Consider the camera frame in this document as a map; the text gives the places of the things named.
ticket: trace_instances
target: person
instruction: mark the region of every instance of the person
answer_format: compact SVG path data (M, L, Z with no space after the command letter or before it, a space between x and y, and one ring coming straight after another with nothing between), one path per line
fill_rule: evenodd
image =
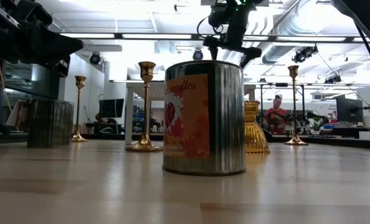
M264 126L272 134L285 134L285 126L288 122L285 120L286 111L280 107L282 99L276 95L273 100L273 107L264 114Z

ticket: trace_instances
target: candlestick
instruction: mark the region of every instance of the candlestick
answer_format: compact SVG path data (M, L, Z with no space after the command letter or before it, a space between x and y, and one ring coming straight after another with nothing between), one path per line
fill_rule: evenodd
M79 117L79 112L80 112L80 99L81 99L81 89L85 85L85 79L86 77L81 76L81 75L76 75L75 77L75 85L77 86L77 119L75 122L75 132L72 137L72 142L87 142L85 138L83 138L80 134L80 131L78 130L78 117Z
M156 152L162 151L161 147L153 145L149 138L149 116L150 116L150 104L149 104L149 82L153 79L153 69L156 66L153 62L140 62L138 65L141 67L141 78L144 81L145 87L145 105L144 105L144 121L143 121L143 133L141 139L130 146L126 146L127 151L136 152Z
M290 146L307 146L308 143L303 142L299 137L297 133L297 119L296 119L296 76L298 75L298 65L292 65L288 67L290 76L293 80L293 121L294 121L294 127L293 127L293 137L290 141L285 142L284 144L290 145Z

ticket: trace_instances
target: brass candlestick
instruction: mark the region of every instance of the brass candlestick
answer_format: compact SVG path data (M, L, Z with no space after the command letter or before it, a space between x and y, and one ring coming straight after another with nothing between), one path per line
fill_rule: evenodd
M296 120L296 76L298 74L298 65L292 65L288 67L290 76L293 80L293 120L294 120L294 127L293 127L293 137L290 141L285 142L284 144L290 146L307 146L308 143L303 142L297 134L297 120Z
M72 142L87 142L85 138L81 137L80 131L78 130L78 117L79 117L79 112L80 112L80 96L81 96L81 89L85 85L85 79L86 77L81 76L81 75L76 75L75 76L75 85L78 88L78 95L77 95L77 119L75 122L75 132L72 137Z
M270 153L264 132L255 122L259 105L258 101L245 102L245 152L248 153Z
M144 118L143 121L143 133L141 139L130 146L126 146L125 150L135 152L156 152L162 151L163 149L158 146L154 146L149 138L149 82L153 78L153 69L156 66L153 62L140 62L138 65L141 67L141 78L144 81L145 87L145 105L144 105Z

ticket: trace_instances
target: red label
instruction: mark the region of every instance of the red label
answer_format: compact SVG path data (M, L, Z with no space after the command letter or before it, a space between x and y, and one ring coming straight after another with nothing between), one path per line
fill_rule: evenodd
M207 74L166 83L164 155L206 158L210 154Z

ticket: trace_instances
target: red shirt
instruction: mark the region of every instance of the red shirt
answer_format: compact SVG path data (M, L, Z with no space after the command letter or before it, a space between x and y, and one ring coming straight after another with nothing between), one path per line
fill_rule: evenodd
M268 126L272 134L285 134L286 122L285 119L279 115L285 117L286 111L281 108L271 108L264 114L264 123Z

